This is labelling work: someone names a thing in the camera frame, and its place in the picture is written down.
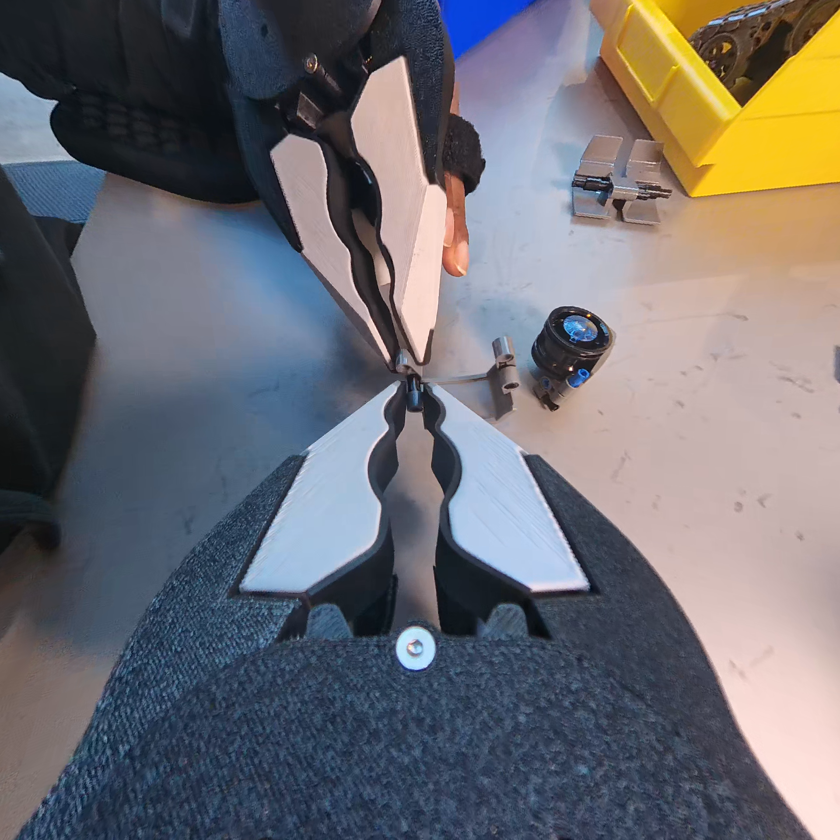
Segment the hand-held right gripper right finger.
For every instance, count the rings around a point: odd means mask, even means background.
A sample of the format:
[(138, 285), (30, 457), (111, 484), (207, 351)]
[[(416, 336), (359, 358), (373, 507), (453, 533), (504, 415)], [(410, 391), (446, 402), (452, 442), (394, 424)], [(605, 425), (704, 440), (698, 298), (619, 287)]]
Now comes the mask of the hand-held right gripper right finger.
[(588, 595), (591, 583), (529, 465), (529, 454), (439, 385), (426, 385), (425, 428), (442, 500), (434, 562), (443, 633), (471, 636), (504, 604), (545, 636), (537, 603)]

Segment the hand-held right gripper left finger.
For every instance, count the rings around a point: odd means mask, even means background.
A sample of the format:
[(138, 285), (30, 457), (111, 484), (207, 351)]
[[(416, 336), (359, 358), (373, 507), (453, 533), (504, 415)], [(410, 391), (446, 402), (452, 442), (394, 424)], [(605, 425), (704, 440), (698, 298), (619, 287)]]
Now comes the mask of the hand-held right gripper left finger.
[(391, 631), (397, 578), (384, 495), (398, 469), (405, 392), (403, 383), (388, 385), (306, 449), (248, 557), (239, 594), (297, 601), (294, 627), (332, 604), (357, 636)]

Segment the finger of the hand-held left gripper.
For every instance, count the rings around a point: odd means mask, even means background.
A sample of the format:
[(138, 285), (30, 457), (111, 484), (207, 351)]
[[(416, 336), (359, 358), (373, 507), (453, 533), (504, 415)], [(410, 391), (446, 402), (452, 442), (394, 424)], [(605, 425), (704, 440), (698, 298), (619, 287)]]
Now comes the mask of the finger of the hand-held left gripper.
[(350, 183), (335, 150), (321, 138), (290, 133), (270, 153), (300, 241), (300, 252), (332, 298), (386, 367), (400, 352), (370, 250), (356, 230)]
[(447, 199), (427, 175), (405, 57), (369, 75), (350, 127), (379, 192), (377, 231), (391, 259), (392, 311), (415, 362), (426, 365), (438, 315)]

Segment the grey curved toy panel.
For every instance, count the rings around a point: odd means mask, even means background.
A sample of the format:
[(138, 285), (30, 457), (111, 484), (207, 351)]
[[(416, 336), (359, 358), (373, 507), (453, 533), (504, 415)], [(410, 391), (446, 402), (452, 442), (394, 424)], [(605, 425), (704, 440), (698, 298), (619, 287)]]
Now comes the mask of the grey curved toy panel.
[(494, 354), (493, 365), (485, 373), (462, 374), (449, 377), (428, 377), (424, 375), (423, 367), (416, 364), (406, 350), (399, 350), (393, 359), (394, 371), (404, 379), (404, 401), (406, 407), (406, 376), (419, 374), (423, 381), (424, 393), (430, 392), (434, 386), (452, 388), (469, 388), (478, 394), (476, 406), (472, 411), (483, 411), (482, 417), (492, 422), (501, 420), (505, 415), (514, 411), (513, 396), (520, 387), (516, 352), (513, 340), (508, 335), (501, 335), (492, 341)]

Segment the black toy lens assembly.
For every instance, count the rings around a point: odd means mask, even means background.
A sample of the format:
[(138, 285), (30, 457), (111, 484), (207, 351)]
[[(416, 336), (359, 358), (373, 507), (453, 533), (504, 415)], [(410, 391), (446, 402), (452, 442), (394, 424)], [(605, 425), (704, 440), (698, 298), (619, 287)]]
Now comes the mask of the black toy lens assembly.
[(551, 412), (578, 391), (606, 362), (616, 334), (590, 309), (562, 306), (551, 311), (532, 343), (532, 392)]

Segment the person's left forearm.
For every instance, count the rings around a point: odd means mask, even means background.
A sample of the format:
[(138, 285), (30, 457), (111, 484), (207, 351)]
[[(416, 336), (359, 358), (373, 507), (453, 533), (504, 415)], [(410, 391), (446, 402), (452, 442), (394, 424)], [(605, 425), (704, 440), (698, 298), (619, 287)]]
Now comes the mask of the person's left forearm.
[(2, 73), (56, 105), (77, 161), (195, 201), (252, 203), (218, 2), (2, 1)]

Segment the person's left hand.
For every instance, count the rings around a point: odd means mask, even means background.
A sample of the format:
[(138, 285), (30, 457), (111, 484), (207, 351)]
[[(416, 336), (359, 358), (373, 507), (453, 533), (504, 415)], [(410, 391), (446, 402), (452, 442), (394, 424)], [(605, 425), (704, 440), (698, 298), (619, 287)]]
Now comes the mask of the person's left hand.
[(442, 265), (451, 277), (464, 277), (469, 268), (469, 232), (466, 222), (466, 189), (460, 178), (445, 174), (447, 213)]

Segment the blue storage bin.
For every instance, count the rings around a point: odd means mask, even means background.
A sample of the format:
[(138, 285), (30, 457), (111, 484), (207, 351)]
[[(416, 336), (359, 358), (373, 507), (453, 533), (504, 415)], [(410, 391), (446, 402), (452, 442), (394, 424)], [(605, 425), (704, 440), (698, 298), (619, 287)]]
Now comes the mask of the blue storage bin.
[(457, 59), (518, 16), (533, 1), (440, 1)]

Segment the grey toy brick assembly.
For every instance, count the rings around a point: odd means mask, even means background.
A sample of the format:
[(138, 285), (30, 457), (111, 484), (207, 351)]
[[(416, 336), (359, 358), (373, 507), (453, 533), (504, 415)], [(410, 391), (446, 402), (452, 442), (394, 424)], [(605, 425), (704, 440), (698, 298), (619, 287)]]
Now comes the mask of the grey toy brick assembly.
[(571, 210), (574, 217), (608, 219), (616, 210), (627, 224), (657, 226), (657, 202), (672, 195), (660, 181), (664, 145), (654, 140), (636, 140), (625, 168), (616, 172), (623, 138), (594, 135), (587, 144), (571, 184)]

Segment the person's black hoodie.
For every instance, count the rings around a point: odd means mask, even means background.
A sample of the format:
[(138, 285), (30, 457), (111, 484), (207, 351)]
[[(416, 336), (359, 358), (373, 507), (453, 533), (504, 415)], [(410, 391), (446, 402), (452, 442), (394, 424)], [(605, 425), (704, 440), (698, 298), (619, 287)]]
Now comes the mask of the person's black hoodie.
[(97, 339), (70, 262), (80, 234), (32, 215), (1, 174), (1, 551), (23, 532), (60, 542), (51, 499)]

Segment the yellow storage bin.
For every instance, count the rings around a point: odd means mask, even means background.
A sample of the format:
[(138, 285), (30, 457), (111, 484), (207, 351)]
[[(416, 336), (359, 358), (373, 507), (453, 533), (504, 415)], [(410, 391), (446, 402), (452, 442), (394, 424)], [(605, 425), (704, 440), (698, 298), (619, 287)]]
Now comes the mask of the yellow storage bin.
[(601, 58), (689, 196), (839, 180), (838, 12), (744, 105), (689, 43), (756, 3), (590, 2)]

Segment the yellow toy excavator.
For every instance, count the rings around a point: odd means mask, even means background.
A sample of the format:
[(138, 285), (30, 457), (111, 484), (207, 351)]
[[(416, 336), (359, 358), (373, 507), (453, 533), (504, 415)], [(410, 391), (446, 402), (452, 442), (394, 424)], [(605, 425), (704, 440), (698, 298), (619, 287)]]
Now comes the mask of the yellow toy excavator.
[(711, 20), (689, 43), (738, 104), (744, 105), (838, 8), (838, 1), (754, 3)]

